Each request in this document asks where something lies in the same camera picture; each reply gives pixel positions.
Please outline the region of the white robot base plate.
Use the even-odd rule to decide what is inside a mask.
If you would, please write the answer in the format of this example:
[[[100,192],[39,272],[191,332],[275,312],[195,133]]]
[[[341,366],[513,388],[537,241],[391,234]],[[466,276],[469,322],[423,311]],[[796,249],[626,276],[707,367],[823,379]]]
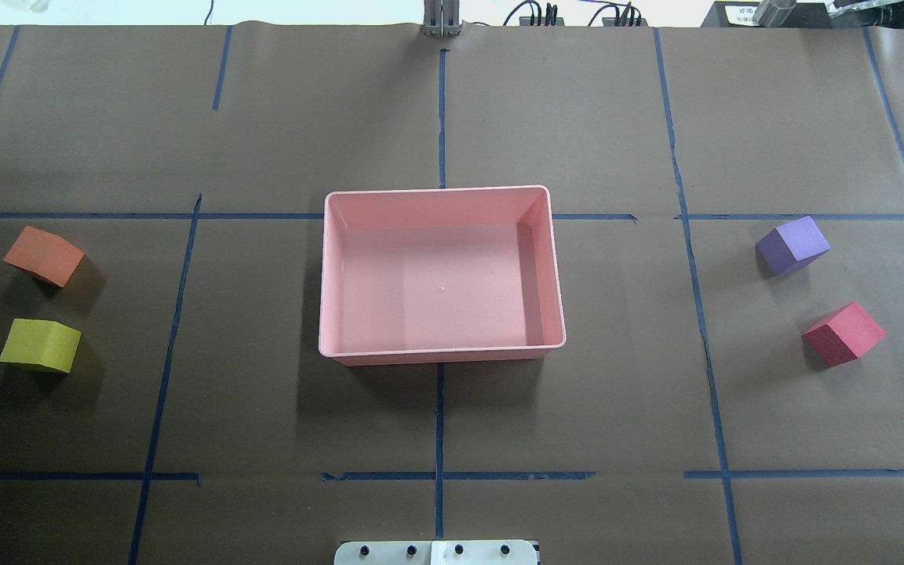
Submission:
[[[523,539],[352,541],[334,564],[539,564],[537,542]]]

